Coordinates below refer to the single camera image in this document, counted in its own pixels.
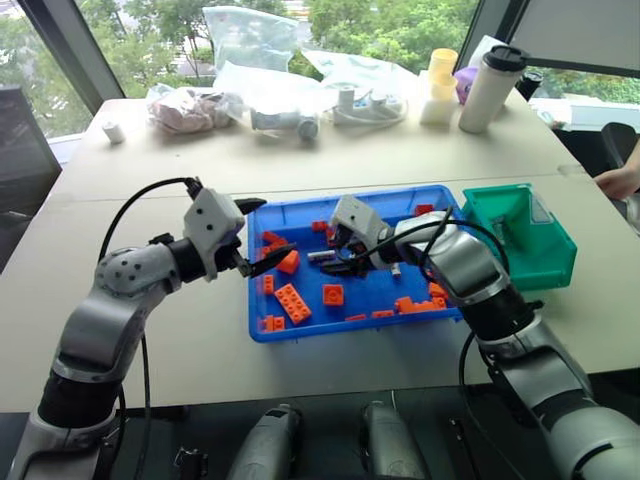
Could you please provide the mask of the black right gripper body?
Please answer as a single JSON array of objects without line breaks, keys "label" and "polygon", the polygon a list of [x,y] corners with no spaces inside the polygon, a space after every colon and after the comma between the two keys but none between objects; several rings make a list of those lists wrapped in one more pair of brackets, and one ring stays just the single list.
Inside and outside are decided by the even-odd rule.
[{"label": "black right gripper body", "polygon": [[383,261],[376,247],[381,243],[383,235],[360,235],[351,233],[343,242],[347,256],[343,260],[348,274],[369,274],[383,269]]}]

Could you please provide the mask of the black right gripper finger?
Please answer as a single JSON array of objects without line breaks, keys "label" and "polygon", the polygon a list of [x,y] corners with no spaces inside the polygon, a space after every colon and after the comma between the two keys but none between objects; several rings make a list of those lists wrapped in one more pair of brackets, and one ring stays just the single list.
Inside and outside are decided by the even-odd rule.
[{"label": "black right gripper finger", "polygon": [[347,244],[347,229],[343,225],[329,226],[326,230],[327,244],[337,258],[343,258],[342,250]]},{"label": "black right gripper finger", "polygon": [[368,269],[361,264],[339,260],[323,262],[320,270],[334,277],[365,278],[368,274]]}]

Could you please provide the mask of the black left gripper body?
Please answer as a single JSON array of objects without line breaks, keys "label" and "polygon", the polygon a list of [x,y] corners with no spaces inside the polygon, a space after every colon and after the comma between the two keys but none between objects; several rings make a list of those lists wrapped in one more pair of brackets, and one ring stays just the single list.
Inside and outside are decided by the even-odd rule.
[{"label": "black left gripper body", "polygon": [[214,253],[215,276],[227,270],[237,270],[242,276],[251,274],[249,261],[241,254],[242,242],[238,236],[234,236],[231,241],[221,245]]}]

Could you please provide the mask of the bystander bare hand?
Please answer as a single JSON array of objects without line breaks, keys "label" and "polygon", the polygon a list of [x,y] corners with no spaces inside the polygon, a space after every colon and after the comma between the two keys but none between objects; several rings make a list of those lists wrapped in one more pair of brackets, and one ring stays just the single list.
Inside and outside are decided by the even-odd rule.
[{"label": "bystander bare hand", "polygon": [[636,168],[609,170],[596,176],[594,181],[608,198],[624,200],[639,189],[639,170]]}]

